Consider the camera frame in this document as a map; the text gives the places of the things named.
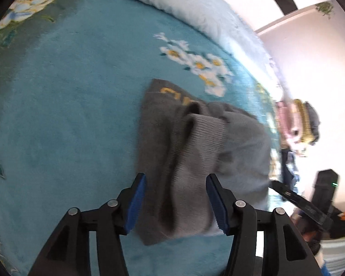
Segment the grey sweatpants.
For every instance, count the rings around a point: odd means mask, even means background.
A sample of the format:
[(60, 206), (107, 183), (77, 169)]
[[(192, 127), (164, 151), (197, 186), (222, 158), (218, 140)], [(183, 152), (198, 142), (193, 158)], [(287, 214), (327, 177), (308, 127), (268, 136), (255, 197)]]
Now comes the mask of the grey sweatpants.
[(219, 234), (206, 193), (211, 173), (237, 198), (267, 209), (270, 150), (270, 135), (253, 115), (152, 80), (138, 137), (137, 169), (147, 178), (136, 226), (142, 242)]

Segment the mustard knitted sweater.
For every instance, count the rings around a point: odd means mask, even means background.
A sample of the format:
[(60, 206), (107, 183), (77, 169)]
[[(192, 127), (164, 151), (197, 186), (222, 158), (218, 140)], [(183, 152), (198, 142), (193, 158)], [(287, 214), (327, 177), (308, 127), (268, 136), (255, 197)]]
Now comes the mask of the mustard knitted sweater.
[(310, 127), (310, 119), (309, 119), (307, 108), (305, 104), (302, 103), (302, 101), (299, 99), (295, 99), (294, 103), (297, 106), (297, 109), (300, 113), (301, 121), (302, 121), (301, 142), (309, 144), (313, 141), (313, 134)]

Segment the dark grey folded pants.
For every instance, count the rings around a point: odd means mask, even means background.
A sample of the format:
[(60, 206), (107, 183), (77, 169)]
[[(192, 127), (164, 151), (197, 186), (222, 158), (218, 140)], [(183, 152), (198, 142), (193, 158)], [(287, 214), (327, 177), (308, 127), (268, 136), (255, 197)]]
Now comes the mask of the dark grey folded pants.
[(312, 135), (313, 135), (313, 141), (310, 143), (310, 145), (314, 145), (314, 144), (316, 144), (317, 141), (319, 141), (319, 138), (320, 138), (319, 116), (318, 116), (317, 112), (315, 111), (315, 109), (311, 106), (311, 104), (309, 104), (308, 102), (305, 102), (305, 106), (307, 108), (308, 117), (309, 117), (309, 121), (310, 121), (310, 130), (311, 130)]

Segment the pink fluffy folded garment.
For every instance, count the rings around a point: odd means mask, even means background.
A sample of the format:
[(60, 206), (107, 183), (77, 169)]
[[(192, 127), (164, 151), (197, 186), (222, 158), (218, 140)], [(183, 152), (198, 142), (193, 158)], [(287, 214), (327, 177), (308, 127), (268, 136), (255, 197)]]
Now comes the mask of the pink fluffy folded garment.
[(302, 137), (302, 118), (294, 102), (278, 102), (277, 118), (279, 119), (280, 131), (287, 145), (298, 143)]

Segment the hanging green plant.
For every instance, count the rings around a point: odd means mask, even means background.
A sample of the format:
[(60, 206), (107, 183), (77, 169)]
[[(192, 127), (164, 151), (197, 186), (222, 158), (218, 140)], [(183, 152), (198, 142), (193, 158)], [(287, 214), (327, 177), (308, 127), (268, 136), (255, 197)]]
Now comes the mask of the hanging green plant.
[(327, 17), (328, 19), (331, 18), (332, 13), (334, 11), (334, 5), (331, 2), (325, 1), (321, 3), (317, 3), (315, 5), (315, 9), (322, 14), (322, 16)]

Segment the teal floral bed blanket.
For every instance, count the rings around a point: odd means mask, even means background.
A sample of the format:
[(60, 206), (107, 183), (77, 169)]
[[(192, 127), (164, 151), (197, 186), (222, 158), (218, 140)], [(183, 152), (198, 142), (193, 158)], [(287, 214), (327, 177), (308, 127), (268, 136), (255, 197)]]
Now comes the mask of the teal floral bed blanket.
[(136, 176), (155, 78), (256, 116), (279, 147), (272, 99), (191, 26), (136, 0), (15, 0), (0, 23), (0, 261), (26, 275), (65, 211)]

